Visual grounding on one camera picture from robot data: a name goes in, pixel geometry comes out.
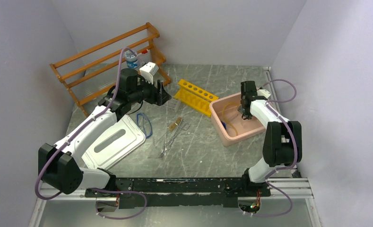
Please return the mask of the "clear plastic tube rack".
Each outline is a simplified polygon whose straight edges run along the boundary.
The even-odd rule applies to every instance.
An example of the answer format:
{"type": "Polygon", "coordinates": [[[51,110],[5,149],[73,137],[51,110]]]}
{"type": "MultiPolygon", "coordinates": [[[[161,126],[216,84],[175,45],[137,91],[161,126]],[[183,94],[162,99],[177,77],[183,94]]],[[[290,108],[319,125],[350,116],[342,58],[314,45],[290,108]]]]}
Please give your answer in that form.
{"type": "Polygon", "coordinates": [[[165,105],[166,105],[167,111],[176,113],[180,108],[181,101],[173,98],[167,101],[165,105]]]}

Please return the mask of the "pink plastic bin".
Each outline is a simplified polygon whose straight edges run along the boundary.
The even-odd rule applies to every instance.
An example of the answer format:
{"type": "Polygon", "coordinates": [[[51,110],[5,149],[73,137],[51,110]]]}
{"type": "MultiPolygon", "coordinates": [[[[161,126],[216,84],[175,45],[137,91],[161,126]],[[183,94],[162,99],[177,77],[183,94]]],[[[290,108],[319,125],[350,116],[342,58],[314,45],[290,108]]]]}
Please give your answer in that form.
{"type": "Polygon", "coordinates": [[[242,119],[242,114],[238,111],[240,104],[240,92],[220,98],[209,104],[211,122],[225,147],[265,131],[265,127],[258,119],[242,119]]]}

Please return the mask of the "white metal tray lid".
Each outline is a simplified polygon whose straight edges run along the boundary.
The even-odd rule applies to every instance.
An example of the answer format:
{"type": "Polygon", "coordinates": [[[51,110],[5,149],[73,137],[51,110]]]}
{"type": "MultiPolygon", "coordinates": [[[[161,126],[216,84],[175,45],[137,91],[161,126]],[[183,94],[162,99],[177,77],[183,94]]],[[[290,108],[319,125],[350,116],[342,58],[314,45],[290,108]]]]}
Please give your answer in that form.
{"type": "Polygon", "coordinates": [[[128,115],[104,131],[86,150],[82,160],[89,169],[110,169],[144,144],[145,134],[128,115]]]}

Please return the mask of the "tan rubber tubing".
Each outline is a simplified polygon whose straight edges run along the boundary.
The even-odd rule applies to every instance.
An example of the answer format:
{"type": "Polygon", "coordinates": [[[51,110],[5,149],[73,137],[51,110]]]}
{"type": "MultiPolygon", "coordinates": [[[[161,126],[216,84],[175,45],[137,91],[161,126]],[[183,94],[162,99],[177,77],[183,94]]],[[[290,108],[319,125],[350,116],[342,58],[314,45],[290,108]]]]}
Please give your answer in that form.
{"type": "Polygon", "coordinates": [[[235,103],[235,102],[226,103],[224,105],[224,107],[222,108],[221,117],[223,119],[222,122],[224,122],[226,124],[226,129],[225,130],[227,131],[228,128],[231,128],[235,132],[235,135],[239,136],[240,133],[239,133],[238,129],[231,122],[231,118],[230,118],[229,114],[226,113],[228,111],[228,107],[234,107],[234,106],[237,106],[237,103],[235,103]]]}

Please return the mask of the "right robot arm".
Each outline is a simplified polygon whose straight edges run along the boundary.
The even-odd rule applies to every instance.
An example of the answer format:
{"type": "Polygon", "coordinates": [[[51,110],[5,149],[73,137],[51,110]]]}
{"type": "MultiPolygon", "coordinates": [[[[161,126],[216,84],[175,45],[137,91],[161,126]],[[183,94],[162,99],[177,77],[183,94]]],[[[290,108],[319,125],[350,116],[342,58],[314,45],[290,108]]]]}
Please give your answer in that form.
{"type": "Polygon", "coordinates": [[[256,118],[265,127],[262,158],[245,171],[249,178],[242,181],[241,190],[252,196],[279,170],[294,168],[302,159],[302,125],[280,114],[269,96],[260,95],[254,81],[241,82],[241,102],[238,111],[243,120],[256,118]]]}

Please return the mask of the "yellow test tube rack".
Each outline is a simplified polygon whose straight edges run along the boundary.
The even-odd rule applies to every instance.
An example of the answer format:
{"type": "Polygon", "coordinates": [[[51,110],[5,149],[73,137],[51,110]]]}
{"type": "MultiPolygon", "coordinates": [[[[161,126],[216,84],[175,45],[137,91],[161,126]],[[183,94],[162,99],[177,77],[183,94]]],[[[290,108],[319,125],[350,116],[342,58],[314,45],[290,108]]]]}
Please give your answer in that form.
{"type": "Polygon", "coordinates": [[[174,96],[175,99],[180,100],[185,105],[207,117],[211,117],[209,105],[218,100],[219,97],[184,79],[181,79],[178,85],[180,88],[174,96]]]}

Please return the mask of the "blue safety goggles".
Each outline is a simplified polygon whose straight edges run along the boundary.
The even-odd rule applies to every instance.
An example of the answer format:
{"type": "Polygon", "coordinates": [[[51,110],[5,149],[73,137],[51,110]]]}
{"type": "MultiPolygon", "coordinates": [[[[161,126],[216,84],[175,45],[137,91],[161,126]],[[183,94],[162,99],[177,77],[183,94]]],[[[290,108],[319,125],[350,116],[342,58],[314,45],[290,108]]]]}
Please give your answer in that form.
{"type": "Polygon", "coordinates": [[[139,112],[136,115],[137,126],[142,130],[145,138],[148,139],[153,135],[153,128],[151,121],[145,113],[139,112]]]}

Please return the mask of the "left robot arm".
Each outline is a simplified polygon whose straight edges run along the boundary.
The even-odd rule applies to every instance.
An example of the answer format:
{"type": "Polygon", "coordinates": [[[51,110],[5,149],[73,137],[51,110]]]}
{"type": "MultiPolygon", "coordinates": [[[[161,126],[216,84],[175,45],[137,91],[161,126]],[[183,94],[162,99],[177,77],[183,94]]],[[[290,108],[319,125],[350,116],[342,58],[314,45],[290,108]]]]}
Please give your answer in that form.
{"type": "Polygon", "coordinates": [[[98,189],[106,197],[115,194],[114,174],[100,167],[83,169],[77,161],[103,132],[131,110],[133,103],[162,106],[171,99],[163,81],[153,79],[158,70],[159,67],[151,62],[139,70],[120,70],[116,84],[74,131],[53,145],[45,143],[39,148],[38,177],[34,187],[38,198],[46,198],[40,194],[40,182],[54,187],[59,194],[71,194],[78,188],[98,189]]]}

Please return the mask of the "white plastic packet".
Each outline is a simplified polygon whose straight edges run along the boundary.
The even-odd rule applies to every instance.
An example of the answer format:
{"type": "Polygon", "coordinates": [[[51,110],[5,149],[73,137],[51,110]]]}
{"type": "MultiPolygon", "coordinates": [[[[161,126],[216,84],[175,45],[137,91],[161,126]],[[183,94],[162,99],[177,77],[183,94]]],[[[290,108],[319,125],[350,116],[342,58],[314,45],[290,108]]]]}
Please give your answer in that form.
{"type": "Polygon", "coordinates": [[[261,123],[256,119],[243,120],[242,118],[237,118],[234,125],[238,129],[240,134],[256,130],[261,127],[261,123]]]}

